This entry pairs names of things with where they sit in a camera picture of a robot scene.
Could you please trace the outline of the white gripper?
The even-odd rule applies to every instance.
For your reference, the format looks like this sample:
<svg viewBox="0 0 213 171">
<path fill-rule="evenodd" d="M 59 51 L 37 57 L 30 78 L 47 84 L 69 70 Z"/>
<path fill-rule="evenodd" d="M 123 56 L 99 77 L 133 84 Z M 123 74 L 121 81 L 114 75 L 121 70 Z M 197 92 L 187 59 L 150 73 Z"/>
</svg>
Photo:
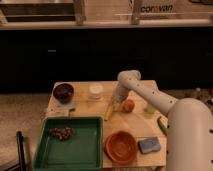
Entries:
<svg viewBox="0 0 213 171">
<path fill-rule="evenodd" d="M 114 111 L 121 111 L 121 103 L 128 97 L 129 89 L 118 83 L 112 94 L 114 102 Z"/>
</svg>

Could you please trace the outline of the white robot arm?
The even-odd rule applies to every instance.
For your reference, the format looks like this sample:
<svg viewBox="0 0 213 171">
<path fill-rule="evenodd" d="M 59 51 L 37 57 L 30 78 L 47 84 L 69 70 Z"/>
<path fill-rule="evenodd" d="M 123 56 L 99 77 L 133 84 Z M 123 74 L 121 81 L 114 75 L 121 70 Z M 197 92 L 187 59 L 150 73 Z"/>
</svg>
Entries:
<svg viewBox="0 0 213 171">
<path fill-rule="evenodd" d="M 168 118 L 166 171 L 213 171 L 213 114 L 202 101 L 150 89 L 138 70 L 121 71 L 117 80 L 116 102 L 134 91 Z"/>
</svg>

